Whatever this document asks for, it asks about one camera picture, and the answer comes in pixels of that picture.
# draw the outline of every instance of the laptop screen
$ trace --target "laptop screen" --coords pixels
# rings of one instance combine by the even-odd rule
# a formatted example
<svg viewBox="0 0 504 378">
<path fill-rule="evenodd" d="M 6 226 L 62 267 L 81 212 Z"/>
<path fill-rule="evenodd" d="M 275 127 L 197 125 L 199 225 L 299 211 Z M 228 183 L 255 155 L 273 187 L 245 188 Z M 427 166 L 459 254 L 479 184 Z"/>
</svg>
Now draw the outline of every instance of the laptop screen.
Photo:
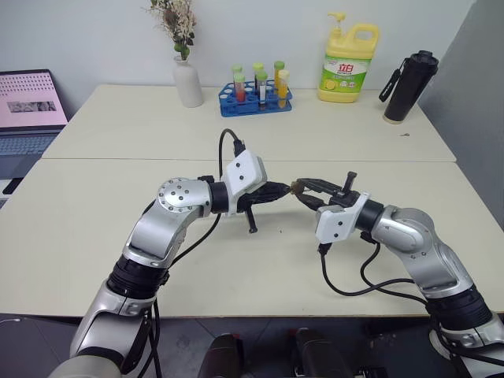
<svg viewBox="0 0 504 378">
<path fill-rule="evenodd" d="M 60 129 L 67 122 L 49 70 L 0 72 L 0 130 Z"/>
</svg>

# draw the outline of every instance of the floor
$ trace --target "floor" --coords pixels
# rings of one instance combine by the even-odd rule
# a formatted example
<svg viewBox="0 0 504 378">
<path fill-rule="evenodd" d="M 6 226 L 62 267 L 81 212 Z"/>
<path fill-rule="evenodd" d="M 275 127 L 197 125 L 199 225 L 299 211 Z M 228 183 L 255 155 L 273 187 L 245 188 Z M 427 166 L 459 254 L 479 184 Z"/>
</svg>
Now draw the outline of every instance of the floor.
<svg viewBox="0 0 504 378">
<path fill-rule="evenodd" d="M 20 321 L 9 321 L 13 318 Z M 163 376 L 196 377 L 206 349 L 214 337 L 226 332 L 239 334 L 243 340 L 244 377 L 292 376 L 287 334 L 300 327 L 322 332 L 336 344 L 355 371 L 363 365 L 375 365 L 386 367 L 390 378 L 456 377 L 450 363 L 431 348 L 425 319 L 382 321 L 330 317 L 163 319 L 158 347 Z M 64 321 L 0 314 L 0 376 L 48 376 L 68 357 L 75 330 L 75 324 Z M 370 336 L 370 332 L 384 333 Z M 139 367 L 127 377 L 136 376 L 138 371 Z M 145 376 L 154 377 L 152 367 Z"/>
</svg>

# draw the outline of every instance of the white vase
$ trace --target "white vase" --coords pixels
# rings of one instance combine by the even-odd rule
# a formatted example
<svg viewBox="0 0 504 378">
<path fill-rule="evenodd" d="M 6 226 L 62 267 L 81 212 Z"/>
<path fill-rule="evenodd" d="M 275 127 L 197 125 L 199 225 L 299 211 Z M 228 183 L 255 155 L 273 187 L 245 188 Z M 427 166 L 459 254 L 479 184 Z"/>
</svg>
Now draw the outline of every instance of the white vase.
<svg viewBox="0 0 504 378">
<path fill-rule="evenodd" d="M 179 92 L 182 105 L 195 108 L 203 103 L 202 86 L 199 83 L 198 71 L 181 57 L 174 58 L 173 79 Z"/>
</svg>

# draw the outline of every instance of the yellow dish soap bottle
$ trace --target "yellow dish soap bottle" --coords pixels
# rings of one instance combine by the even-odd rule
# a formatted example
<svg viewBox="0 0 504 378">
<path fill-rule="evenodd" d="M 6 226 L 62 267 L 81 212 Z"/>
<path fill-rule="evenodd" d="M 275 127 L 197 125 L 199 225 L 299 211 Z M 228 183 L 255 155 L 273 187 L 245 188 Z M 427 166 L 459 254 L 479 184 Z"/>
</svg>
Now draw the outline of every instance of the yellow dish soap bottle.
<svg viewBox="0 0 504 378">
<path fill-rule="evenodd" d="M 318 97 L 322 101 L 354 102 L 361 92 L 380 30 L 373 24 L 355 24 L 344 35 L 341 31 L 341 21 L 345 19 L 345 13 L 328 15 L 338 21 L 338 26 L 332 29 L 325 48 Z M 359 32 L 370 32 L 371 39 L 358 38 Z"/>
</svg>

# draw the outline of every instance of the laptop keyboard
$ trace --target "laptop keyboard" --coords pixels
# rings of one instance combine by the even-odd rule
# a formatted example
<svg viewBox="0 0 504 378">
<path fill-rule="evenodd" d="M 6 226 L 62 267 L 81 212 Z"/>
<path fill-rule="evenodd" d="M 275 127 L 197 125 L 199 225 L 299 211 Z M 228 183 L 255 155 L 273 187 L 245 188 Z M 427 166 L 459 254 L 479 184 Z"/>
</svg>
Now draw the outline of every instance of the laptop keyboard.
<svg viewBox="0 0 504 378">
<path fill-rule="evenodd" d="M 56 135 L 0 138 L 0 156 L 42 154 Z"/>
</svg>

